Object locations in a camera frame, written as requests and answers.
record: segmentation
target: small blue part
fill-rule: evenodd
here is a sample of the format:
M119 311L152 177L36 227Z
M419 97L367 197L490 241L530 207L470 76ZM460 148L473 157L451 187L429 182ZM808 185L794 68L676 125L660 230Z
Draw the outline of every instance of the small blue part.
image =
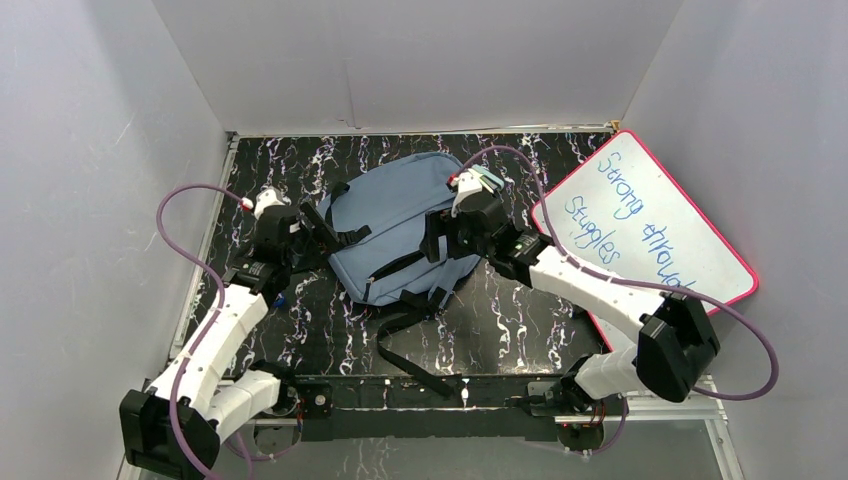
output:
M286 297L283 296L282 293L277 295L277 299L274 300L274 303L271 304L274 308L280 308L286 304Z

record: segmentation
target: zipper pull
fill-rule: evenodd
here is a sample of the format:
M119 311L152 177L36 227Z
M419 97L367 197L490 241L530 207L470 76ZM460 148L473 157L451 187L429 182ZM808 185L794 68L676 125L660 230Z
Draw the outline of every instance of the zipper pull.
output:
M368 301L368 294L369 294L369 293L371 293L371 284L372 284L372 283L374 283L374 277L370 277L370 278L369 278L369 279L365 282L365 295L363 295L363 296L362 296L362 301L363 301L363 302L367 302L367 301Z

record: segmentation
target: whiteboard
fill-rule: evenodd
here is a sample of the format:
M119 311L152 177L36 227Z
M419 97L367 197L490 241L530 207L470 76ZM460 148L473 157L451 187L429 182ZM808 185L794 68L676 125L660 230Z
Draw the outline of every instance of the whiteboard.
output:
M688 287L728 304L757 289L753 270L630 131L615 135L545 199L565 248L624 278ZM549 233L540 204L532 216Z

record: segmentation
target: black bracket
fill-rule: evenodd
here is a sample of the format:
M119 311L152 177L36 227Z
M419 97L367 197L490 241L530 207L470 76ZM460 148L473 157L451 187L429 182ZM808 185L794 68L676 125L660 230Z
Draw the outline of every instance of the black bracket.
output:
M653 315L642 316L638 354L634 363L639 380L660 398L682 402L703 375L721 346L696 298L664 293Z
M344 248L338 232L324 220L324 217L318 213L315 206L311 203L301 203L300 211L312 227L312 234L315 236L315 239L325 251L334 253Z
M118 413L124 449L130 465L181 480L204 475L188 461L177 444L168 415L167 399L137 390L127 392ZM191 450L209 468L215 464L221 441L215 427L197 410L177 404L177 418Z
M270 307L289 286L294 258L292 245L299 222L296 208L274 205L256 221L249 242L239 249L222 277L225 285L241 285L253 295L262 294Z
M595 399L586 394L586 391L580 388L580 385L577 385L577 374L580 373L580 367L587 360L589 360L589 355L577 359L559 381L562 387L563 402L575 413L585 412L597 403Z
M439 260L439 238L444 236L448 258L480 255L504 278L530 286L530 267L552 241L535 230L516 228L503 202L489 192L468 196L451 211L429 212L419 249L433 263Z

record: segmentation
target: white panel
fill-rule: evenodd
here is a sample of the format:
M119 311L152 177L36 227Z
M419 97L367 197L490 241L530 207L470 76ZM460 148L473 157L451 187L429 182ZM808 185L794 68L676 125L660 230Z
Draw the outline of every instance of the white panel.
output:
M114 478L192 272L153 216L226 138L149 0L0 2L0 131L3 477ZM212 196L188 196L166 223L197 250Z
M357 125L452 130L621 118L681 1L340 4Z
M740 309L781 378L724 404L749 480L848 470L846 25L844 0L687 0L624 119L760 275ZM763 384L745 329L722 347L721 390Z
M346 128L350 104L326 0L153 0L224 129Z
M682 0L154 3L224 127L257 134L619 119Z

